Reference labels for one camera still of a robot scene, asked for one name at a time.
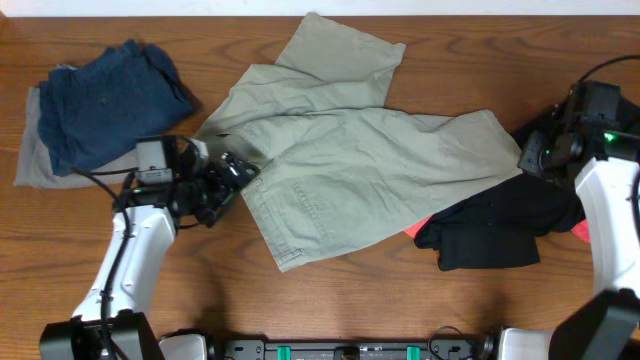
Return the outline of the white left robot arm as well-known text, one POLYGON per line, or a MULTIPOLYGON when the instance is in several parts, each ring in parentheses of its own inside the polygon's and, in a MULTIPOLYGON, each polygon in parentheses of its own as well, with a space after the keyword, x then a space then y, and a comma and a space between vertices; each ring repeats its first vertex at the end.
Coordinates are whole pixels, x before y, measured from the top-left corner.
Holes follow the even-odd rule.
POLYGON ((206 163, 183 158, 173 168, 128 175, 113 198, 113 233, 96 279, 71 318, 45 326, 44 359, 212 359, 214 347, 198 330, 158 339, 147 314, 164 257, 181 220, 212 227, 232 199, 259 173, 232 153, 206 163))

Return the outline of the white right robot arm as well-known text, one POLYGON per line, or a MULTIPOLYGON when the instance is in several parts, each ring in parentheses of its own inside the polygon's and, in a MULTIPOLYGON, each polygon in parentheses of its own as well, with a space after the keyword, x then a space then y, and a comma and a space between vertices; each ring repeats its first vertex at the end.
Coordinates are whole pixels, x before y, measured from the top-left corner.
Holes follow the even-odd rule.
POLYGON ((639 138, 614 130, 585 134, 573 180, 590 236, 594 297, 553 331, 508 328, 496 358, 638 359, 639 138))

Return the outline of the khaki green shorts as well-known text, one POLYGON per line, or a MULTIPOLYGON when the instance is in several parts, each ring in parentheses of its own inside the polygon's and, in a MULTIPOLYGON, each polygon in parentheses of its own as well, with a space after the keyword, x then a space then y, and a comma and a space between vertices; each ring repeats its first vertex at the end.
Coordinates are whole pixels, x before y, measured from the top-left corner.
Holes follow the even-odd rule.
POLYGON ((516 176, 495 115, 388 109, 405 45, 306 15, 196 132, 211 155, 258 167, 242 192, 278 268, 371 246, 516 176))

